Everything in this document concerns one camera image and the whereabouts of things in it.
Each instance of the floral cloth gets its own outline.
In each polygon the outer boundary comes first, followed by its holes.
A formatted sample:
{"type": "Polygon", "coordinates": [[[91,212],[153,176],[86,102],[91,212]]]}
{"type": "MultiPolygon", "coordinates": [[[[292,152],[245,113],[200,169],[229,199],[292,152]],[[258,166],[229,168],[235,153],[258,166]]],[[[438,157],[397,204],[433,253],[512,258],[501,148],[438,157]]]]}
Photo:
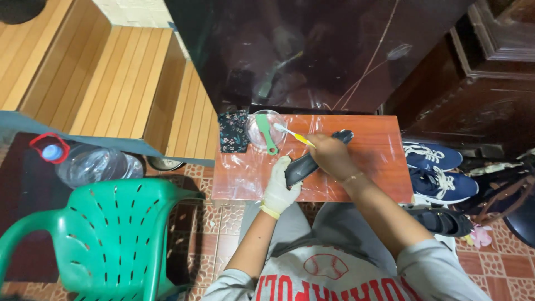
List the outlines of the floral cloth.
{"type": "Polygon", "coordinates": [[[222,153],[245,153],[249,138],[245,133],[247,110],[219,114],[219,139],[222,153]]]}

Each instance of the white wall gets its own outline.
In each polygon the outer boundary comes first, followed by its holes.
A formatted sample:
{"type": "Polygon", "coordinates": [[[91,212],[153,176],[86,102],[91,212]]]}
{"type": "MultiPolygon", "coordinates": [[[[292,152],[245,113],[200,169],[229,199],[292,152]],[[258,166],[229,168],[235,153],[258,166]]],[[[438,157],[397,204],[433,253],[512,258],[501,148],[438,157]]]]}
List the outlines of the white wall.
{"type": "MultiPolygon", "coordinates": [[[[114,25],[136,27],[174,27],[173,19],[163,0],[93,0],[114,25]]],[[[180,48],[187,59],[189,53],[177,34],[180,48]]]]}

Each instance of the yellow toothbrush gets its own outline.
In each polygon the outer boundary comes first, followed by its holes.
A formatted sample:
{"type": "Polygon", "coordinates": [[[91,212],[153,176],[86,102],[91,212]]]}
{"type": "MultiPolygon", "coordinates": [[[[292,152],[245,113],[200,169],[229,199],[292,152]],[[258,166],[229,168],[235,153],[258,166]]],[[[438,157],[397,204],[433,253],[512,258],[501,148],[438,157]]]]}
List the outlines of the yellow toothbrush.
{"type": "Polygon", "coordinates": [[[294,136],[298,141],[303,142],[306,145],[310,145],[313,148],[316,148],[316,146],[314,146],[314,144],[312,144],[312,142],[310,142],[307,139],[305,139],[305,137],[290,131],[289,129],[285,128],[283,125],[278,124],[278,123],[274,123],[273,126],[278,131],[287,132],[287,133],[291,134],[292,136],[294,136]]]}

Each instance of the orange table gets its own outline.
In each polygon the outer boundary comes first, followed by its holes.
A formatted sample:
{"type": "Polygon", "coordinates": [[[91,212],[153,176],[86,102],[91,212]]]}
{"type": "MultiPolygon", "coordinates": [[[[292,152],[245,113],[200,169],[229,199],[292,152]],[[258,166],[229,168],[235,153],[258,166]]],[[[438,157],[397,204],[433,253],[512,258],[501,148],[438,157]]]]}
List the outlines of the orange table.
{"type": "MultiPolygon", "coordinates": [[[[331,135],[342,129],[353,131],[355,136],[348,148],[358,166],[396,202],[411,203],[412,187],[395,116],[283,116],[288,129],[299,134],[331,135]]],[[[244,154],[218,152],[212,200],[215,204],[261,200],[277,159],[283,155],[296,159],[306,152],[306,146],[290,135],[286,135],[275,156],[267,155],[266,151],[253,145],[249,145],[244,154]]],[[[350,202],[350,199],[341,185],[322,170],[317,170],[303,181],[297,201],[350,202]]]]}

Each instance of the plastic bottle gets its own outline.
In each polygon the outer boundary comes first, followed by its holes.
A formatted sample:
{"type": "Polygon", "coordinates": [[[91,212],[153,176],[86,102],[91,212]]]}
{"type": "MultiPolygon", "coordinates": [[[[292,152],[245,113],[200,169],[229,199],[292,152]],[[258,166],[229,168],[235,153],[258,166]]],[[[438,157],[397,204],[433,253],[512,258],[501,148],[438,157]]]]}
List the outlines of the plastic bottle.
{"type": "MultiPolygon", "coordinates": [[[[49,145],[42,152],[43,158],[48,160],[62,154],[63,150],[57,145],[49,145]]],[[[71,147],[65,161],[56,165],[56,174],[75,189],[105,180],[142,178],[143,166],[138,159],[117,149],[78,144],[71,147]]]]}

